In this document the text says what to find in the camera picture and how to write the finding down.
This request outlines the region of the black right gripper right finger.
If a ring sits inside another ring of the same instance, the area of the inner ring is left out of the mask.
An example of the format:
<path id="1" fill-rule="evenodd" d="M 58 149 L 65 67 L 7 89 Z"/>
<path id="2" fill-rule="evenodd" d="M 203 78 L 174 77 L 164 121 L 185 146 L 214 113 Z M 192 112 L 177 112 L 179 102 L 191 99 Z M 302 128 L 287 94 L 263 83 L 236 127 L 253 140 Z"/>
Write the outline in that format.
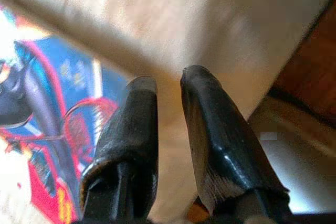
<path id="1" fill-rule="evenodd" d="M 288 190 L 220 82 L 203 66 L 183 70 L 181 95 L 198 196 L 212 216 L 284 223 Z"/>

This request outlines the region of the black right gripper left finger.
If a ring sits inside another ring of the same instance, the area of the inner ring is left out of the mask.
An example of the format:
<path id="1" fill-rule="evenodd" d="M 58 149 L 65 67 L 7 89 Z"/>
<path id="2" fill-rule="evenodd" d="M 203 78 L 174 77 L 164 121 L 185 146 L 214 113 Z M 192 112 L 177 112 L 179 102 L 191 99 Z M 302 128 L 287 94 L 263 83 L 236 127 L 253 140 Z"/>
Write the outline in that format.
<path id="1" fill-rule="evenodd" d="M 102 128 L 80 183 L 81 223 L 146 223 L 158 184 L 157 89 L 141 76 Z"/>

